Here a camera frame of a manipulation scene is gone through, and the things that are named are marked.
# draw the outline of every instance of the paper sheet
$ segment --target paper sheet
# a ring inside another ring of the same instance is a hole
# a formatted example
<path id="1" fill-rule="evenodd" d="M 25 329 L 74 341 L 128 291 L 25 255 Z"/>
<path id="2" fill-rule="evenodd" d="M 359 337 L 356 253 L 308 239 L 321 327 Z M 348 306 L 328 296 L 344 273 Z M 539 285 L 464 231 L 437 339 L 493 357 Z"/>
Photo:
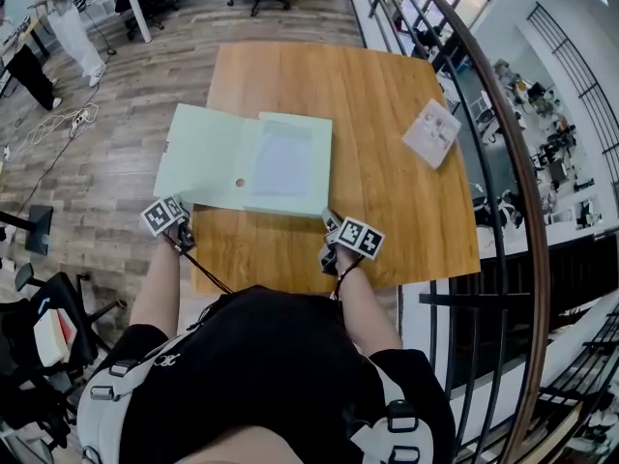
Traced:
<path id="1" fill-rule="evenodd" d="M 311 192 L 311 130 L 262 121 L 253 176 L 254 196 L 308 196 Z"/>

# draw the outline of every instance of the hand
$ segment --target hand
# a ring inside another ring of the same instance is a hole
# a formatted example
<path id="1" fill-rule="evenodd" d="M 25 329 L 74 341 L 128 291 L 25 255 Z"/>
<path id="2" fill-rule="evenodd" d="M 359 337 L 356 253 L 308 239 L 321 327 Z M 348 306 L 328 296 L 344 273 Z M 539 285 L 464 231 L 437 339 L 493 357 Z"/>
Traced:
<path id="1" fill-rule="evenodd" d="M 336 256 L 338 257 L 336 268 L 338 269 L 338 272 L 342 273 L 355 262 L 358 254 L 346 246 L 336 244 Z"/>

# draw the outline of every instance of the person standing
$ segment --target person standing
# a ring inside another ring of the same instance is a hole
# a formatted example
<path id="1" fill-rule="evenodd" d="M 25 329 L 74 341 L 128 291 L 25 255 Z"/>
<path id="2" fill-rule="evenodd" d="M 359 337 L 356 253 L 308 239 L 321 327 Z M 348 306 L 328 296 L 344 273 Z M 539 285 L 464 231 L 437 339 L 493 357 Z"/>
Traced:
<path id="1" fill-rule="evenodd" d="M 14 28 L 13 22 L 5 16 L 6 0 L 0 0 L 0 26 L 5 23 Z M 39 102 L 45 110 L 52 110 L 62 102 L 54 98 L 53 87 L 56 80 L 49 80 L 44 74 L 37 57 L 26 44 L 19 40 L 19 33 L 13 35 L 0 46 L 0 58 L 5 62 L 7 71 L 17 79 Z"/>
<path id="2" fill-rule="evenodd" d="M 88 39 L 79 12 L 72 0 L 36 0 L 34 7 L 44 7 L 47 20 L 58 43 L 82 68 L 84 77 L 90 76 L 90 87 L 101 82 L 107 66 Z"/>

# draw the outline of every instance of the floor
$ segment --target floor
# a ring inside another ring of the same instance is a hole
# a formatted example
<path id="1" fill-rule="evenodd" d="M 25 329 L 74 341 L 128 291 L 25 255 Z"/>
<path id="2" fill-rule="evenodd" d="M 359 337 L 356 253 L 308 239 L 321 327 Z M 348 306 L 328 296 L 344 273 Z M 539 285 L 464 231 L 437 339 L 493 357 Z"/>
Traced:
<path id="1" fill-rule="evenodd" d="M 177 103 L 203 106 L 215 66 L 218 45 L 247 40 L 313 41 L 362 46 L 349 0 L 290 0 L 292 9 L 262 4 L 250 17 L 250 3 L 227 0 L 182 0 L 168 15 L 163 31 L 152 28 L 153 42 L 136 37 L 113 16 L 101 30 L 118 54 L 109 57 L 108 72 L 93 102 L 97 121 L 72 142 L 26 204 L 54 208 L 47 257 L 30 255 L 18 231 L 10 255 L 17 266 L 31 262 L 38 278 L 58 271 L 89 271 L 97 306 L 124 299 L 129 304 L 145 275 L 153 239 L 140 227 L 139 213 L 153 200 L 153 186 L 167 130 Z M 99 50 L 101 36 L 92 35 Z M 93 93 L 78 66 L 61 50 L 45 64 L 58 77 L 58 112 L 79 109 Z M 25 116 L 18 129 L 15 122 Z M 21 87 L 0 101 L 0 141 L 19 148 L 27 133 L 48 116 Z M 37 180 L 66 146 L 68 123 L 43 142 L 4 165 L 0 210 L 19 210 Z M 190 296 L 189 267 L 183 267 L 182 294 Z M 18 299 L 13 275 L 0 271 L 0 301 Z M 121 313 L 103 325 L 102 336 L 115 339 L 127 324 Z"/>

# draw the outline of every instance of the strap buckle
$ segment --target strap buckle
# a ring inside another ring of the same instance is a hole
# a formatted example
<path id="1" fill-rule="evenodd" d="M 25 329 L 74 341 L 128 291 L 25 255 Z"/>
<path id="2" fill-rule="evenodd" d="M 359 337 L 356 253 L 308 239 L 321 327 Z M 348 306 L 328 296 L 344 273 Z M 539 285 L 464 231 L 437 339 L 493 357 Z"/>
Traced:
<path id="1" fill-rule="evenodd" d="M 411 452 L 415 451 L 416 455 L 411 460 Z M 391 455 L 389 456 L 388 464 L 417 464 L 419 462 L 419 458 L 421 453 L 419 452 L 419 447 L 408 447 L 404 445 L 396 445 L 394 446 Z"/>
<path id="2" fill-rule="evenodd" d="M 93 400 L 115 400 L 116 397 L 113 387 L 96 385 L 90 389 L 90 398 Z"/>
<path id="3" fill-rule="evenodd" d="M 118 378 L 123 378 L 131 369 L 137 365 L 137 361 L 119 361 L 109 367 L 109 374 Z"/>
<path id="4" fill-rule="evenodd" d="M 419 427 L 419 419 L 413 406 L 403 399 L 392 400 L 387 406 L 387 427 L 392 433 L 416 431 Z"/>

